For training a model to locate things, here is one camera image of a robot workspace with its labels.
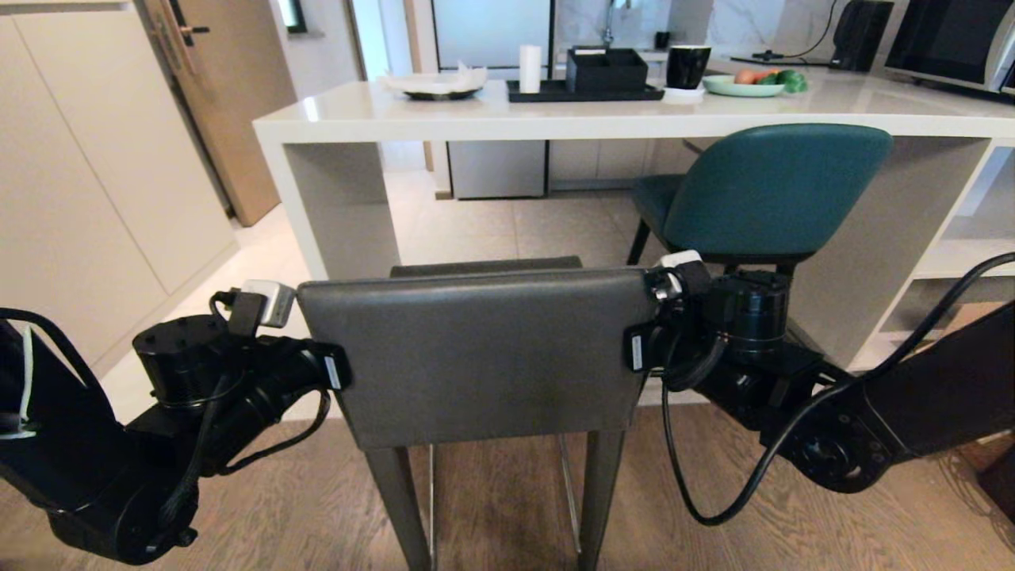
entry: window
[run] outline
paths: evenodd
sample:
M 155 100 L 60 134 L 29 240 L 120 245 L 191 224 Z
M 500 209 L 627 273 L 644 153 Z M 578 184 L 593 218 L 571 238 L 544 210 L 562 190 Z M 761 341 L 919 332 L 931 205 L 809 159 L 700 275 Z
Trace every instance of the window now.
M 303 18 L 303 7 L 299 0 L 276 0 L 282 10 L 282 22 L 289 33 L 306 33 L 307 20 Z

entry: refrigerator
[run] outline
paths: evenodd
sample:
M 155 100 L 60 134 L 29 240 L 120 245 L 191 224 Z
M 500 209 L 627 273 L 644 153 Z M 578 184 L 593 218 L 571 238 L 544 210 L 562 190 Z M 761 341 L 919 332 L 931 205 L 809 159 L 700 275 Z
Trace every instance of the refrigerator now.
M 433 0 L 437 66 L 458 62 L 485 67 L 490 79 L 518 79 L 519 46 L 540 46 L 543 79 L 552 58 L 553 0 Z M 543 196 L 547 141 L 452 141 L 448 143 L 455 198 Z

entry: white kitchen island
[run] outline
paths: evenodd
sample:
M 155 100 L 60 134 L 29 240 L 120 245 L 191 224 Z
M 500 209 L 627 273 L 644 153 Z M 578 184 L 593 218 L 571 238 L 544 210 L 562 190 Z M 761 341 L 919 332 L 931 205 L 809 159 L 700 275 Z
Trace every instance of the white kitchen island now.
M 413 101 L 359 82 L 263 117 L 255 128 L 316 279 L 386 276 L 399 263 L 379 141 L 681 139 L 782 123 L 884 129 L 895 136 L 891 156 L 828 244 L 800 265 L 794 283 L 791 317 L 849 366 L 921 276 L 918 268 L 941 262 L 932 259 L 935 252 L 954 251 L 938 246 L 942 235 L 994 149 L 1015 146 L 1015 104 L 849 72 L 806 73 L 806 93 L 706 94 L 690 105 L 511 103 L 502 81 L 471 99 Z M 968 255 L 969 263 L 953 265 L 982 261 L 975 249 Z

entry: green pepper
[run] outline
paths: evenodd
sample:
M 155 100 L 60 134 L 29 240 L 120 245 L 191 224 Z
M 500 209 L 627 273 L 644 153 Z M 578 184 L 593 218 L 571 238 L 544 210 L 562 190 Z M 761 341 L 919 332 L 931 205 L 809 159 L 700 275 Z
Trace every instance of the green pepper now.
M 807 90 L 807 78 L 794 69 L 779 72 L 775 82 L 786 85 L 787 93 L 801 93 Z

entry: teal chair backrest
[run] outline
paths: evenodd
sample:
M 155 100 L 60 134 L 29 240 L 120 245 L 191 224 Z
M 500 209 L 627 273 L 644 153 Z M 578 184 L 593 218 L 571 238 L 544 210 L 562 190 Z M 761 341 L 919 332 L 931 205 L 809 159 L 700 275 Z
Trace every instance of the teal chair backrest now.
M 671 243 L 710 254 L 818 251 L 892 148 L 855 125 L 771 125 L 734 133 L 691 166 L 664 225 Z

